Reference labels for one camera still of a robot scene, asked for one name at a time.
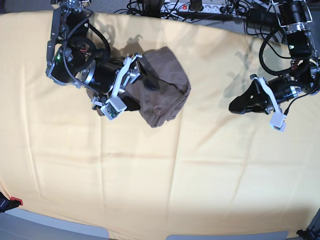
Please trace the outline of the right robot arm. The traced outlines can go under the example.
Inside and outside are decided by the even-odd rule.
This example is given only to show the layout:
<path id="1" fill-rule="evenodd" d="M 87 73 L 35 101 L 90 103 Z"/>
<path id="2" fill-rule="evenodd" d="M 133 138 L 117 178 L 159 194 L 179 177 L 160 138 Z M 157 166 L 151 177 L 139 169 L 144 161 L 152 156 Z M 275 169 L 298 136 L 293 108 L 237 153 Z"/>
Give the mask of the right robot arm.
<path id="1" fill-rule="evenodd" d="M 146 118 L 175 118 L 191 85 L 169 48 L 113 57 L 109 41 L 90 22 L 90 1 L 54 4 L 46 53 L 48 78 L 58 85 L 86 88 L 92 109 L 110 120 L 126 111 L 139 111 Z"/>

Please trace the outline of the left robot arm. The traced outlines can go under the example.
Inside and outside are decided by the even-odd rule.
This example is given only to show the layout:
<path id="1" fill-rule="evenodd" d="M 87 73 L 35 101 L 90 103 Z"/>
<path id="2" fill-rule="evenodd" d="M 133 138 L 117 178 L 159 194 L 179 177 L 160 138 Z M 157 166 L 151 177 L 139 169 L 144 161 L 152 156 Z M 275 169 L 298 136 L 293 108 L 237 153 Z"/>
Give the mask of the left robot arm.
<path id="1" fill-rule="evenodd" d="M 308 24 L 313 21 L 305 0 L 272 0 L 270 5 L 276 14 L 279 27 L 273 29 L 259 50 L 262 68 L 276 78 L 266 85 L 271 89 L 276 105 L 295 100 L 300 93 L 306 96 L 320 91 L 320 57 Z M 284 32 L 290 59 L 290 67 L 272 70 L 265 64 L 263 54 L 269 40 L 280 30 Z"/>

